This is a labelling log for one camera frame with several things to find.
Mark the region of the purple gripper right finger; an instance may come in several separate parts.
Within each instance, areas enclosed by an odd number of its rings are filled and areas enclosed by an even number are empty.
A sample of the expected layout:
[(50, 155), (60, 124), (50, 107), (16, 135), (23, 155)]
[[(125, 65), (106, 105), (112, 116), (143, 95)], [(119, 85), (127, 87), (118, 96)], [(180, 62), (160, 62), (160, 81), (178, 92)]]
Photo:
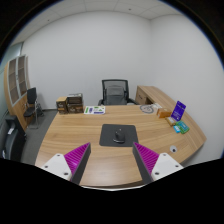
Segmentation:
[(152, 183), (183, 168), (169, 154), (158, 154), (137, 142), (133, 143), (132, 152), (144, 184)]

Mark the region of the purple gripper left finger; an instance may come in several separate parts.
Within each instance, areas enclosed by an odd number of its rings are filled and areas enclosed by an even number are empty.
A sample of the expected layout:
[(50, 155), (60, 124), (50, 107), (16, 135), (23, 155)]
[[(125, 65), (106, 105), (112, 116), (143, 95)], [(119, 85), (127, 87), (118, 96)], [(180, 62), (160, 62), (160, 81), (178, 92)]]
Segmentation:
[(77, 185), (80, 184), (91, 153), (91, 144), (86, 143), (67, 154), (55, 154), (42, 169)]

